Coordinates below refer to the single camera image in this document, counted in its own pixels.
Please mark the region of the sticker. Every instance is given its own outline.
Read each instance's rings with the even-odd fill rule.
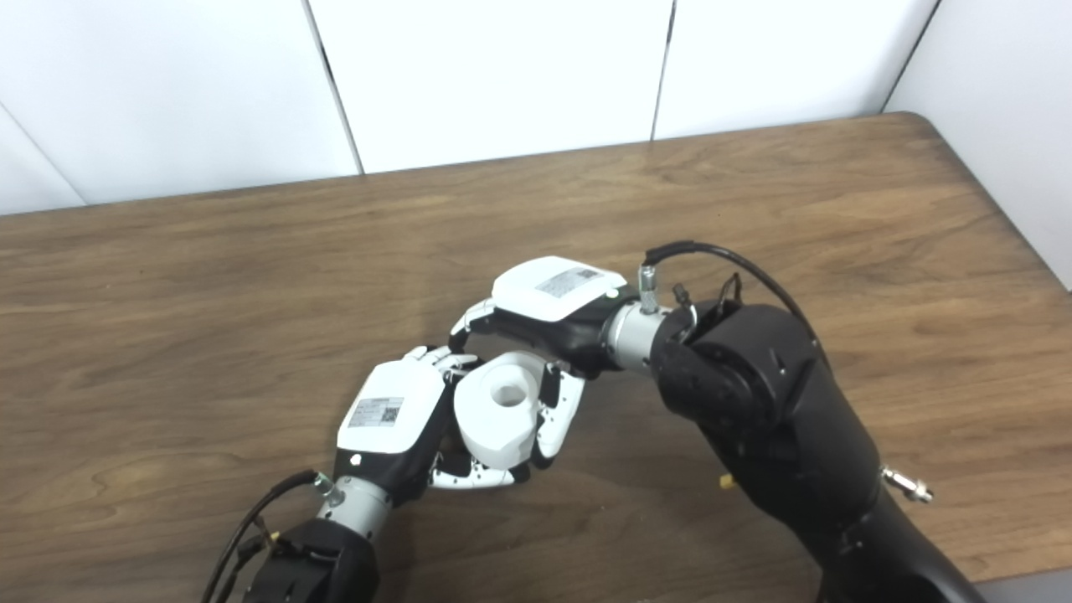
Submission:
[[[346,425],[354,427],[393,427],[402,410],[405,398],[364,398],[357,401],[357,408]]]
[[[536,291],[542,291],[553,297],[563,298],[570,291],[581,286],[590,280],[602,276],[599,270],[585,268],[584,266],[574,266],[568,270],[559,273],[546,281],[536,285]]]

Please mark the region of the white casing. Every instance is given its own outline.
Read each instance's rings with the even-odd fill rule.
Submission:
[[[455,388],[455,416],[474,458],[505,470],[532,456],[544,365],[535,354],[507,352],[466,374]],[[501,392],[515,393],[510,406],[496,401]]]
[[[432,364],[407,358],[377,366],[339,426],[338,447],[381,454],[410,450],[445,387]]]
[[[555,322],[625,283],[617,273],[548,255],[503,273],[492,285],[491,298],[496,308]]]

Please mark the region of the white wall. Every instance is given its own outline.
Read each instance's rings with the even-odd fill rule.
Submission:
[[[657,138],[875,114],[936,0],[678,0]]]
[[[78,193],[0,104],[0,215],[81,205]]]
[[[300,0],[3,0],[0,57],[0,103],[89,203],[357,170]]]
[[[646,141],[671,0],[312,0],[366,172]]]
[[[929,119],[1072,289],[1072,2],[942,0],[887,108]]]

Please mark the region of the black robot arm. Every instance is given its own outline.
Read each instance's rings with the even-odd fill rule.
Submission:
[[[671,314],[653,374],[667,408],[696,422],[753,503],[822,568],[820,601],[983,603],[883,487],[875,442],[804,323],[764,305],[726,314],[684,343],[674,334],[689,319]]]

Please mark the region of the white cylindrical object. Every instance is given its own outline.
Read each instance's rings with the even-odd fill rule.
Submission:
[[[455,415],[474,458],[492,469],[528,460],[545,364],[535,354],[507,352],[461,380],[455,389]]]

